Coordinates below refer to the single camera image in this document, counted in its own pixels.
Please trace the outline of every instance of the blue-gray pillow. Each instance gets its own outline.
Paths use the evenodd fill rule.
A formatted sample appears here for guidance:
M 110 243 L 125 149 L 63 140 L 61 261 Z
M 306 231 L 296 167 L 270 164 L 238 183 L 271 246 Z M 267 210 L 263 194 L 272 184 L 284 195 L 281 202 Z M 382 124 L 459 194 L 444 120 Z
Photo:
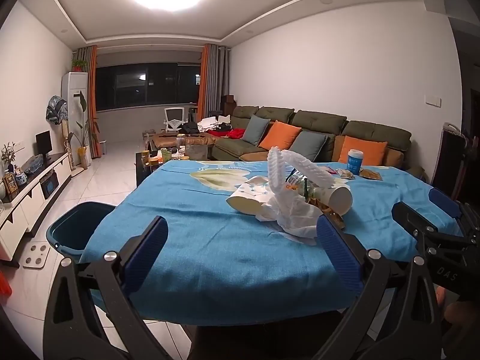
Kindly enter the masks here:
M 258 146 L 260 140 L 265 134 L 268 123 L 270 123 L 270 119 L 263 119 L 262 117 L 252 115 L 241 139 L 252 145 Z
M 301 131 L 289 150 L 303 155 L 310 161 L 315 161 L 326 140 L 326 135 L 311 131 Z

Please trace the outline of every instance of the green plant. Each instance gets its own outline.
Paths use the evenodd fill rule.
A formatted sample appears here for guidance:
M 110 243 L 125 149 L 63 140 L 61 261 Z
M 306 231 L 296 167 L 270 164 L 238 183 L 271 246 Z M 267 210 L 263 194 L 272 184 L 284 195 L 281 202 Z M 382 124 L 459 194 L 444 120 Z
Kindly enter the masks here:
M 78 94 L 74 94 L 73 96 L 80 98 L 80 105 L 82 107 L 82 124 L 77 122 L 78 127 L 80 127 L 80 132 L 81 132 L 81 137 L 80 138 L 81 139 L 78 138 L 77 135 L 74 132 L 71 132 L 70 134 L 68 134 L 68 142 L 70 142 L 72 137 L 75 136 L 75 138 L 80 143 L 80 146 L 85 147 L 86 143 L 87 143 L 87 134 L 88 134 L 88 118 L 87 118 L 87 120 L 85 120 L 85 112 L 87 110 L 87 102 L 85 100 L 85 96 L 83 95 L 82 91 L 80 91 L 80 93 L 78 93 Z M 94 118 L 93 123 L 94 123 L 97 131 L 100 132 L 100 128 L 98 127 L 98 123 L 97 123 L 97 118 Z M 96 143 L 98 143 L 98 137 L 97 137 L 97 134 L 94 131 L 92 132 L 92 138 L 94 139 L 94 141 Z
M 15 161 L 15 150 L 14 150 L 15 143 L 8 142 L 7 145 L 3 145 L 3 149 L 1 150 L 1 160 L 6 162 L 7 164 L 11 164 Z
M 79 66 L 81 68 L 84 68 L 85 66 L 87 66 L 87 62 L 86 61 L 83 61 L 82 59 L 73 59 L 71 61 L 71 66 L 72 67 L 76 67 L 76 66 Z

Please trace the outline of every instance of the small plant in vase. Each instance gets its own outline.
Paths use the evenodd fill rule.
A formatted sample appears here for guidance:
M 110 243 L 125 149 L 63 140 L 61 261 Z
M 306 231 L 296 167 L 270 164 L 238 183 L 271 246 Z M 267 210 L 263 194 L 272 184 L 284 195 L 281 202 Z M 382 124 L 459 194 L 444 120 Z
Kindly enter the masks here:
M 87 66 L 87 62 L 82 59 L 73 59 L 71 62 L 71 70 L 74 72 L 81 72 L 83 68 Z
M 15 161 L 15 150 L 14 150 L 14 143 L 8 142 L 7 145 L 3 145 L 3 149 L 1 151 L 1 160 L 7 164 L 7 169 L 9 172 L 14 171 L 13 162 Z
M 78 94 L 74 94 L 74 97 L 79 97 L 80 98 L 80 105 L 82 107 L 82 124 L 77 122 L 78 127 L 80 128 L 80 138 L 74 133 L 70 132 L 68 134 L 68 142 L 71 141 L 73 137 L 75 137 L 78 142 L 80 143 L 80 147 L 77 149 L 78 156 L 80 157 L 80 163 L 82 165 L 83 169 L 87 169 L 89 166 L 88 160 L 87 160 L 87 150 L 88 150 L 88 144 L 87 144 L 87 135 L 88 135 L 88 118 L 85 120 L 85 112 L 87 110 L 87 102 L 85 100 L 85 97 L 80 91 Z M 100 132 L 100 128 L 98 127 L 97 121 L 94 120 L 94 125 L 95 128 L 97 129 L 98 132 Z M 95 143 L 98 143 L 98 137 L 95 132 L 92 132 L 92 138 L 95 141 Z

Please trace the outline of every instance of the window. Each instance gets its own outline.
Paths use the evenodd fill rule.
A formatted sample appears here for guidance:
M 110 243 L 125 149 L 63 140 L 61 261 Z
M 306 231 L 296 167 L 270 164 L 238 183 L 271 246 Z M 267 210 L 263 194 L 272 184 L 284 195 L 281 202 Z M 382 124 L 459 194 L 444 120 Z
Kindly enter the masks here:
M 200 66 L 177 63 L 100 67 L 97 110 L 198 102 Z

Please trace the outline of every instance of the computer monitor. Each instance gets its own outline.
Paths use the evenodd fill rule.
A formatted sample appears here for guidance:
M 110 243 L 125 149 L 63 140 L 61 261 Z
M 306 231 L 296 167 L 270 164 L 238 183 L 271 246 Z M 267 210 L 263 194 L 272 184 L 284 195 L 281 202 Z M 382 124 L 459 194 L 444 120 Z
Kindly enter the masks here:
M 52 150 L 52 140 L 50 139 L 50 131 L 45 131 L 35 135 L 37 140 L 38 154 L 43 155 L 44 160 L 48 160 L 47 154 Z

